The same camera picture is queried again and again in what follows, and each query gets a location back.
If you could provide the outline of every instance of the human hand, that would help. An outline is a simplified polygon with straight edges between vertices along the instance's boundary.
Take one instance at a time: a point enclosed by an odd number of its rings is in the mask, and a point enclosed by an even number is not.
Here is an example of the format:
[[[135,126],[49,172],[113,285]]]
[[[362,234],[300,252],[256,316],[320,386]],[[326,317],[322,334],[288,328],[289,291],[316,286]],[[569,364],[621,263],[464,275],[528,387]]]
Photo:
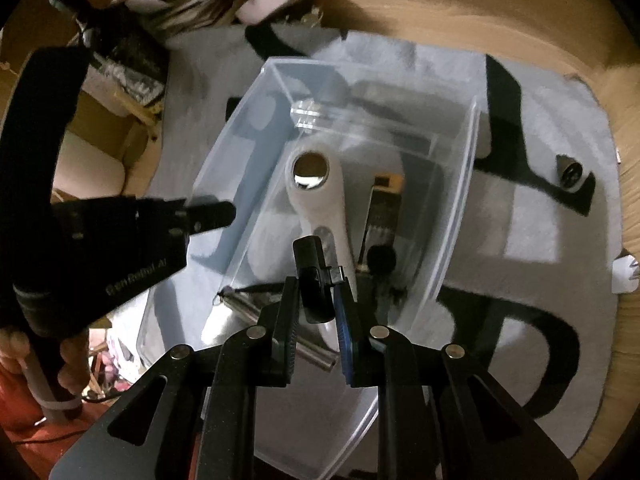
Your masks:
[[[12,374],[21,374],[24,359],[31,346],[24,332],[0,329],[0,365]],[[79,395],[89,383],[89,335],[84,330],[60,343],[60,356],[65,365],[58,373],[58,382],[73,395]]]

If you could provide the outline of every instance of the wood grain surface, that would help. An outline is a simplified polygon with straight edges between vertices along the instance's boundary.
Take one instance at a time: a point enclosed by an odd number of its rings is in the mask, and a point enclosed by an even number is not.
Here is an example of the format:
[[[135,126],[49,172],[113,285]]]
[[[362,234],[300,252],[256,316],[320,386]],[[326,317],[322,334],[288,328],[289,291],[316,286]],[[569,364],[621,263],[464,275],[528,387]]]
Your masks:
[[[319,1],[329,27],[487,52],[583,79],[609,114],[622,159],[623,243],[640,253],[640,50],[608,0]],[[9,58],[18,61],[49,34],[57,38],[44,21],[37,31],[24,24],[5,31]],[[631,294],[620,300],[601,409],[573,458],[580,478],[607,456],[639,400],[640,294]]]

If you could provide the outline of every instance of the black bottle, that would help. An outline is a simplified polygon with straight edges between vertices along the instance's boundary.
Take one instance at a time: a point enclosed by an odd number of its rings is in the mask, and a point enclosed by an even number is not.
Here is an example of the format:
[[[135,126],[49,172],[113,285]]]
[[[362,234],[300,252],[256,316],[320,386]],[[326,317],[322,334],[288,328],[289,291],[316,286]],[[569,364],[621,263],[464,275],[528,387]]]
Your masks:
[[[166,83],[169,53],[145,29],[125,4],[95,9],[87,0],[49,0],[79,27],[80,41],[111,59],[162,84]]]

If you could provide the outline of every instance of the gray fabric cloth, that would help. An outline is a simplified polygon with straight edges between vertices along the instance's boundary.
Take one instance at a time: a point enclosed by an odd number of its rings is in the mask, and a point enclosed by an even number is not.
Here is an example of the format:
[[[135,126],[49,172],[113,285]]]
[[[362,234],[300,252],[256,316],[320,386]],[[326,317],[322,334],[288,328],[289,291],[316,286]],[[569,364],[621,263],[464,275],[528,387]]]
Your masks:
[[[606,114],[589,89],[533,66],[500,62],[522,89],[522,132],[533,173],[557,187],[557,154],[583,165],[578,188],[593,172],[595,188],[585,214],[540,186],[481,171],[478,160],[496,148],[492,125],[498,124],[490,120],[490,61],[483,54],[359,32],[273,30],[314,59],[437,76],[484,96],[462,227],[438,304],[416,320],[418,331],[432,348],[453,338],[484,356],[494,377],[530,408],[561,450],[574,454],[593,423],[606,380],[617,306],[610,269],[622,238],[615,147]],[[225,124],[229,98],[244,94],[264,62],[245,39],[244,27],[189,33],[174,38],[170,48],[162,156],[148,192],[165,198],[190,195]],[[219,282],[212,280],[208,296],[187,308],[193,280],[179,274],[163,285],[174,295],[169,306],[150,302],[141,351],[155,346],[157,357],[179,342],[205,345],[200,333]],[[157,328],[167,319],[181,330],[159,340]],[[577,346],[571,343],[576,335]]]

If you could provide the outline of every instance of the orange cloth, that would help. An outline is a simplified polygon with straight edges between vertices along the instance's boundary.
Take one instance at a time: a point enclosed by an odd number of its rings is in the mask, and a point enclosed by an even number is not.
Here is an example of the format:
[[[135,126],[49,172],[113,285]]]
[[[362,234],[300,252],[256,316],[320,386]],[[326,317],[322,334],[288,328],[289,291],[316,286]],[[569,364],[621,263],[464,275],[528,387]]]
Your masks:
[[[35,427],[42,418],[42,410],[31,397],[26,380],[0,366],[0,426],[12,442],[45,440],[87,430],[106,409],[102,404],[85,403],[81,416],[68,424],[53,426],[45,422]],[[46,480],[53,465],[78,438],[80,435],[47,444],[21,444],[17,448],[36,475]]]

